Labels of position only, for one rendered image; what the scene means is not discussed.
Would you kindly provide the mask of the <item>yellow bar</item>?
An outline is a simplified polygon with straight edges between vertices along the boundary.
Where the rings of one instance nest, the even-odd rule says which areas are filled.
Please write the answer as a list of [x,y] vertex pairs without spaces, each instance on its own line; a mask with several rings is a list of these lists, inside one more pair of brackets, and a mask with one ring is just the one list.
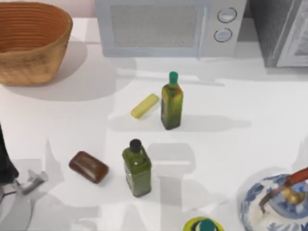
[[148,95],[137,106],[131,110],[131,116],[135,119],[140,119],[145,113],[147,113],[157,102],[159,97],[155,94]]

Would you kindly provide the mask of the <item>green bottle with teal cap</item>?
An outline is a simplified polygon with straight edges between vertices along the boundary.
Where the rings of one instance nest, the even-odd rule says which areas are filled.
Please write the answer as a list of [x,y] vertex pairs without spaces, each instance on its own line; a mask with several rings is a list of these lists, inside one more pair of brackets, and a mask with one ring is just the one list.
[[178,84],[178,73],[169,73],[169,83],[162,87],[161,121],[166,130],[181,124],[183,91]]

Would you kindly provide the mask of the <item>green bottle with black cap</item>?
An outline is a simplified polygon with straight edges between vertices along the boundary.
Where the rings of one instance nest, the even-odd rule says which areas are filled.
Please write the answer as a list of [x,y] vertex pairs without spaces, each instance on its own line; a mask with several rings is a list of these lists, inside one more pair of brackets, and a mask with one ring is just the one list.
[[122,152],[126,181],[135,197],[148,194],[151,189],[152,163],[139,139],[132,139]]

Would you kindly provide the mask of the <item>brown soap bar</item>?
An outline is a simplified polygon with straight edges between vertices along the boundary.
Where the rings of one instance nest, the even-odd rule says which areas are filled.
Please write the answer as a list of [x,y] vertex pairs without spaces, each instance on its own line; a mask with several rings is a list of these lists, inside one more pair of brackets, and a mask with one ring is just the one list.
[[107,175],[109,167],[85,151],[79,151],[68,166],[92,183],[98,184]]

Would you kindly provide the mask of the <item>pale microwave oven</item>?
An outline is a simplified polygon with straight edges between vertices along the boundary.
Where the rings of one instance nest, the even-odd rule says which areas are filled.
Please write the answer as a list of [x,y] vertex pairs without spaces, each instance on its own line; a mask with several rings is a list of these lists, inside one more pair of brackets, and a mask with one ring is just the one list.
[[[107,57],[197,57],[204,7],[203,57],[232,56],[247,0],[95,0],[103,54]],[[221,9],[233,7],[237,17],[218,20]],[[232,38],[214,39],[228,28]]]

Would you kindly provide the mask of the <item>round microwave knob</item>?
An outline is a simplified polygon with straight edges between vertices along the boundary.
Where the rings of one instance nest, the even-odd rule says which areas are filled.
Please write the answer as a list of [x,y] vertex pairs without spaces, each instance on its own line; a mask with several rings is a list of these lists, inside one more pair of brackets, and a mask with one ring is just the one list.
[[233,36],[233,33],[228,28],[223,28],[223,29],[217,30],[214,33],[214,39],[218,43],[227,42],[232,38],[232,36]]
[[237,17],[237,11],[233,7],[221,9],[218,12],[218,20],[222,23],[230,23]]

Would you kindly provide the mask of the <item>blue and white teapot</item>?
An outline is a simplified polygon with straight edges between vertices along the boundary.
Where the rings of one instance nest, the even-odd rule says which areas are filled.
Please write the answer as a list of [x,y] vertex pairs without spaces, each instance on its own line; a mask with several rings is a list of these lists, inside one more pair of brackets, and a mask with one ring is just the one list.
[[308,231],[308,167],[255,183],[239,215],[246,231]]

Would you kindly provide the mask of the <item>woven wicker basket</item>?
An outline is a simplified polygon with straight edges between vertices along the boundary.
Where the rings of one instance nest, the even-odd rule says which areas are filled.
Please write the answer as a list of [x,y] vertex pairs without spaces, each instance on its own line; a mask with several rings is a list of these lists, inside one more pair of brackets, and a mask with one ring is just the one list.
[[40,85],[53,80],[72,27],[71,16],[57,6],[0,2],[0,84]]

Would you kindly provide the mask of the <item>grey cabinet with dark inside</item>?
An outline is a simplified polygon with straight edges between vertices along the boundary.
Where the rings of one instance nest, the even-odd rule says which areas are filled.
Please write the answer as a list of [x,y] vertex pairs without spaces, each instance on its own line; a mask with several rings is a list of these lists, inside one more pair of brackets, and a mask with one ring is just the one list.
[[283,29],[293,0],[249,0],[265,67],[277,67]]

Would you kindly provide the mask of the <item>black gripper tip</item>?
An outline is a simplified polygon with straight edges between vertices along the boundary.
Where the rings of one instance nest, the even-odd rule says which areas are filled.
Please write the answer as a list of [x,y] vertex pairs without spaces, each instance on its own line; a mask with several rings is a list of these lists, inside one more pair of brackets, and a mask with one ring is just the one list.
[[0,186],[13,183],[19,177],[19,172],[11,162],[6,150],[2,128],[0,124]]

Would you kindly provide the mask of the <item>pale cabinet door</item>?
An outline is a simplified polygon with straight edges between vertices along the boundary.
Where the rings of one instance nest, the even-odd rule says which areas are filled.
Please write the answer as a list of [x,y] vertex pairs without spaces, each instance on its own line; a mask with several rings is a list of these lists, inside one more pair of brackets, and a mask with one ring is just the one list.
[[277,67],[308,67],[308,0],[293,0]]

